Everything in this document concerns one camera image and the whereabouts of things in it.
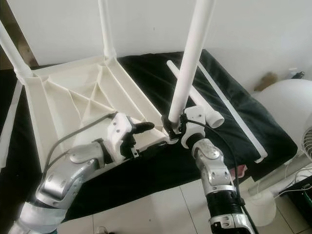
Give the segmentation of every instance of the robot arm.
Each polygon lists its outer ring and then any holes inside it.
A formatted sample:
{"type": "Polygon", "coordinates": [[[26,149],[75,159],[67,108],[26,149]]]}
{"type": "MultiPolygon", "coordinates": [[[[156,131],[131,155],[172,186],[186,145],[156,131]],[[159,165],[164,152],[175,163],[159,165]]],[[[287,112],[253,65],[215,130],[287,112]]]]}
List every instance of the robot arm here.
{"type": "MultiPolygon", "coordinates": [[[[193,120],[204,125],[203,109],[190,107],[182,116],[181,143],[192,151],[201,172],[213,233],[255,234],[242,212],[229,170],[223,163],[223,153],[204,138],[203,126],[189,122],[193,120]]],[[[52,233],[65,218],[86,179],[106,164],[137,157],[139,152],[134,148],[133,134],[153,127],[152,123],[133,124],[128,116],[117,113],[108,127],[108,140],[97,139],[76,146],[56,161],[38,186],[34,199],[25,202],[9,234],[52,233]]]]}
{"type": "Polygon", "coordinates": [[[106,164],[137,157],[133,134],[154,127],[152,123],[133,124],[123,113],[117,113],[108,126],[108,139],[68,150],[49,168],[32,197],[25,202],[19,219],[9,234],[48,234],[65,218],[82,184],[106,164]]]}
{"type": "MultiPolygon", "coordinates": [[[[184,110],[184,118],[205,124],[200,106],[184,110]]],[[[191,149],[201,172],[201,180],[210,211],[214,234],[255,234],[248,217],[242,212],[230,172],[223,162],[223,153],[204,138],[204,127],[184,121],[181,143],[191,149]]]]}

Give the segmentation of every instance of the white tile floor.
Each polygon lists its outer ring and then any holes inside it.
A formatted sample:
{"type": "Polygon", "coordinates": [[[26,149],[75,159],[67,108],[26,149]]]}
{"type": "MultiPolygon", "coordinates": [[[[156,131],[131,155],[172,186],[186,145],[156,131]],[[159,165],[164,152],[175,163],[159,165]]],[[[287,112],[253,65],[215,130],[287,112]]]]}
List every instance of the white tile floor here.
{"type": "MultiPolygon", "coordinates": [[[[291,201],[276,200],[271,224],[260,234],[312,234],[291,201]]],[[[59,234],[94,234],[105,226],[117,234],[211,234],[209,211],[199,180],[155,193],[125,205],[61,224],[59,234]]]]}

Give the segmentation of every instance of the black cable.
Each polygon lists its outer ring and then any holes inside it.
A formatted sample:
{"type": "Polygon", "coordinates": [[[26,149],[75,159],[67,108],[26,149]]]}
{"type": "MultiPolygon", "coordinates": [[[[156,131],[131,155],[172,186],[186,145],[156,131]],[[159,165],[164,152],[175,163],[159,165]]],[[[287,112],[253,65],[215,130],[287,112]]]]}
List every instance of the black cable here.
{"type": "MultiPolygon", "coordinates": [[[[240,196],[240,191],[239,191],[239,181],[238,181],[238,171],[237,171],[237,161],[236,161],[236,157],[235,157],[235,154],[233,152],[233,150],[231,149],[230,145],[227,143],[227,141],[216,131],[214,130],[213,128],[211,128],[210,126],[206,125],[206,124],[203,124],[203,123],[200,123],[200,122],[197,122],[197,121],[194,121],[194,120],[190,120],[188,119],[187,122],[190,122],[190,123],[194,123],[194,124],[198,124],[200,126],[203,126],[205,128],[208,128],[210,131],[212,131],[213,133],[215,133],[223,142],[224,144],[227,146],[228,150],[230,151],[231,155],[232,155],[232,159],[234,161],[234,172],[235,172],[235,187],[236,187],[236,194],[237,194],[237,197],[240,201],[242,201],[242,198],[240,196]]],[[[251,216],[249,215],[244,203],[241,204],[241,207],[243,208],[245,214],[247,215],[249,221],[250,221],[250,224],[251,226],[253,227],[253,230],[255,232],[255,234],[259,234],[251,216]]]]}
{"type": "MultiPolygon", "coordinates": [[[[88,125],[86,125],[86,126],[80,128],[80,129],[78,129],[78,130],[76,130],[76,131],[74,131],[74,132],[72,132],[72,133],[70,133],[70,134],[64,136],[64,137],[61,138],[60,140],[58,140],[58,141],[51,147],[51,149],[50,149],[50,151],[49,151],[49,154],[48,154],[48,156],[47,156],[47,160],[46,160],[46,162],[45,162],[44,169],[43,169],[43,172],[42,172],[42,179],[41,179],[41,181],[44,181],[48,169],[52,166],[52,164],[50,164],[50,159],[51,159],[51,156],[52,156],[54,150],[57,148],[57,146],[58,146],[59,144],[61,144],[61,143],[62,143],[63,141],[65,141],[65,140],[67,140],[67,139],[73,137],[74,135],[77,135],[78,133],[81,133],[81,132],[87,130],[88,128],[93,127],[94,125],[96,125],[96,124],[102,122],[103,120],[105,120],[105,119],[107,119],[107,118],[113,118],[113,117],[115,116],[115,114],[116,114],[116,113],[110,113],[110,114],[104,115],[104,116],[102,116],[101,118],[95,120],[94,122],[92,122],[92,123],[90,123],[90,124],[88,124],[88,125]]],[[[63,154],[59,155],[56,159],[53,160],[52,163],[54,164],[57,160],[59,160],[59,159],[60,159],[62,156],[64,156],[65,154],[66,154],[66,153],[63,153],[63,154]]]]}

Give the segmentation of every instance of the white pvc pipe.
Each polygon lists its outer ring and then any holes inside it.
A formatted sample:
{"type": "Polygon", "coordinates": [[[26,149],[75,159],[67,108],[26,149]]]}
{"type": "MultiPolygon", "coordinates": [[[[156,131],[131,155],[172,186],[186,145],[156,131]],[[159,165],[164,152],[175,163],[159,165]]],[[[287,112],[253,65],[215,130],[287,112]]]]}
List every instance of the white pvc pipe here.
{"type": "Polygon", "coordinates": [[[11,105],[6,115],[6,119],[0,135],[0,170],[6,165],[6,159],[9,153],[11,134],[14,125],[15,113],[18,107],[22,88],[23,88],[22,83],[19,80],[17,80],[11,105]]]}
{"type": "Polygon", "coordinates": [[[23,58],[20,56],[20,53],[18,52],[10,36],[6,32],[1,21],[0,21],[0,45],[3,48],[5,54],[8,56],[10,62],[12,63],[14,71],[18,78],[31,77],[33,75],[29,66],[27,66],[23,58]]]}
{"type": "MultiPolygon", "coordinates": [[[[169,60],[167,61],[167,66],[170,68],[175,78],[178,79],[179,69],[174,65],[174,63],[169,60]]],[[[224,123],[224,117],[211,107],[211,105],[202,97],[194,86],[191,86],[190,97],[196,105],[204,108],[205,119],[210,127],[217,128],[224,123]]]]}
{"type": "Polygon", "coordinates": [[[185,45],[184,55],[172,99],[169,121],[172,128],[178,132],[180,115],[185,108],[193,83],[197,64],[204,45],[206,34],[212,18],[215,0],[197,0],[193,18],[185,45]]]}
{"type": "Polygon", "coordinates": [[[261,145],[261,143],[258,141],[258,139],[254,136],[254,134],[252,133],[252,131],[249,129],[249,127],[246,125],[246,123],[244,122],[244,120],[241,118],[241,116],[239,115],[239,113],[237,113],[236,109],[232,106],[232,104],[230,103],[229,100],[227,100],[227,98],[225,97],[225,95],[223,94],[223,92],[221,91],[221,89],[218,87],[218,85],[215,83],[215,81],[211,78],[211,76],[209,75],[209,73],[206,71],[206,69],[204,68],[204,66],[199,63],[198,67],[200,68],[200,70],[202,71],[202,73],[204,74],[204,76],[206,77],[207,81],[211,84],[211,86],[213,87],[213,89],[216,91],[216,93],[218,94],[218,96],[220,97],[220,99],[223,101],[224,105],[228,108],[228,110],[231,112],[233,118],[235,119],[235,121],[237,122],[237,124],[239,125],[239,127],[243,130],[243,132],[245,133],[245,135],[248,137],[248,139],[251,141],[251,143],[254,145],[255,149],[258,151],[258,153],[260,154],[261,158],[259,158],[258,160],[256,160],[256,163],[259,163],[263,160],[263,158],[265,158],[266,156],[268,156],[268,153],[266,152],[266,150],[263,148],[263,146],[261,145]]]}
{"type": "Polygon", "coordinates": [[[115,58],[116,52],[113,46],[113,37],[107,0],[98,0],[98,9],[102,27],[104,56],[106,59],[115,58]]]}

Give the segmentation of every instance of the black fabric cover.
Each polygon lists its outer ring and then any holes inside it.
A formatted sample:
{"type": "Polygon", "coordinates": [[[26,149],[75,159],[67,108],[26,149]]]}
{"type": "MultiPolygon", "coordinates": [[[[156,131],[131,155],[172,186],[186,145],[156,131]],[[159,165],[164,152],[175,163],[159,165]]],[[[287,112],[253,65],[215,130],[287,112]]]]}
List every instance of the black fabric cover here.
{"type": "MultiPolygon", "coordinates": [[[[162,114],[167,114],[176,78],[167,67],[166,61],[170,59],[179,67],[182,55],[181,52],[147,54],[118,60],[155,107],[162,114]]],[[[224,116],[225,122],[217,131],[233,148],[238,163],[247,164],[248,174],[254,179],[259,179],[290,159],[297,147],[266,109],[255,101],[207,51],[203,51],[200,61],[268,152],[268,157],[261,163],[254,163],[259,158],[258,152],[198,69],[194,86],[224,116]]],[[[14,72],[0,71],[0,74],[1,81],[4,81],[1,83],[0,91],[6,92],[8,87],[14,89],[14,85],[8,85],[12,83],[8,77],[14,77],[14,72]]],[[[39,178],[38,157],[26,103],[23,92],[12,133],[7,167],[2,169],[0,174],[0,227],[5,227],[2,226],[4,224],[2,219],[11,220],[10,223],[5,222],[7,226],[12,224],[18,212],[18,205],[26,199],[26,194],[36,186],[39,178]]],[[[6,114],[3,113],[7,112],[8,105],[1,105],[1,121],[4,121],[3,116],[6,114]]],[[[206,136],[223,151],[227,166],[233,167],[233,160],[223,142],[209,130],[206,133],[206,136]]],[[[69,209],[66,220],[94,214],[196,180],[199,176],[190,152],[183,149],[180,144],[169,145],[155,157],[126,162],[86,182],[69,209]]]]}

